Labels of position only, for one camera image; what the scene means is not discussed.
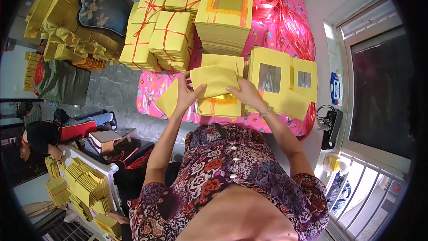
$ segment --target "window frame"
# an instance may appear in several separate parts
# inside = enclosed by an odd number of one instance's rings
[[[344,82],[343,84],[342,110],[344,115],[336,147],[339,152],[355,156],[356,158],[378,166],[379,168],[403,179],[409,172],[410,159],[365,144],[354,142],[349,139],[352,116],[354,113],[354,68],[351,47],[378,35],[382,35],[388,31],[399,28],[402,26],[402,22],[398,15],[394,15],[393,17],[370,26],[355,35],[343,39],[341,26],[345,24],[346,22],[335,26],[342,53],[343,80],[347,80],[347,82]]]

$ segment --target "hand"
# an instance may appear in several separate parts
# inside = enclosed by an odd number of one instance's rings
[[[175,107],[174,112],[177,111],[180,114],[183,113],[183,115],[189,106],[195,102],[198,94],[202,93],[207,88],[207,84],[202,84],[193,90],[193,88],[189,86],[191,81],[186,80],[189,77],[190,72],[187,71],[183,73],[177,80],[179,82],[179,91],[177,95],[177,106]]]
[[[269,106],[260,96],[253,83],[246,79],[239,78],[238,85],[241,90],[237,90],[234,87],[227,87],[226,90],[235,95],[243,104],[256,109],[260,114],[267,111]]]

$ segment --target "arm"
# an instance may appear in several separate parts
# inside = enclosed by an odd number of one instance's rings
[[[193,91],[191,87],[188,87],[188,83],[190,83],[190,81],[187,81],[186,79],[189,77],[189,72],[185,72],[179,77],[177,105],[168,125],[162,132],[158,143],[153,148],[153,151],[148,158],[146,178],[144,180],[143,187],[150,182],[165,183],[165,171],[168,167],[171,153],[173,152],[175,139],[179,133],[181,120],[189,106],[195,102],[196,96],[206,88],[206,84],[202,84]]]
[[[47,145],[47,153],[53,155],[57,161],[62,159],[62,151],[51,144]]]
[[[245,79],[239,79],[238,84],[241,89],[240,91],[233,87],[228,87],[227,90],[233,93],[243,104],[253,107],[260,114],[264,114],[268,110],[269,105],[261,98],[254,84]],[[290,164],[290,175],[292,177],[299,173],[314,175],[302,145],[291,130],[273,111],[270,111],[264,118],[279,148],[285,154]]]

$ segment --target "red apron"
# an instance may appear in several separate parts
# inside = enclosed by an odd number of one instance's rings
[[[74,126],[64,126],[62,130],[58,128],[58,133],[60,133],[60,144],[86,138],[89,133],[95,131],[97,131],[97,124],[95,121],[88,121]]]

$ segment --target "wet wipes package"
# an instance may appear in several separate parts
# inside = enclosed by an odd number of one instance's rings
[[[343,85],[342,76],[331,72],[330,95],[333,105],[342,106]]]

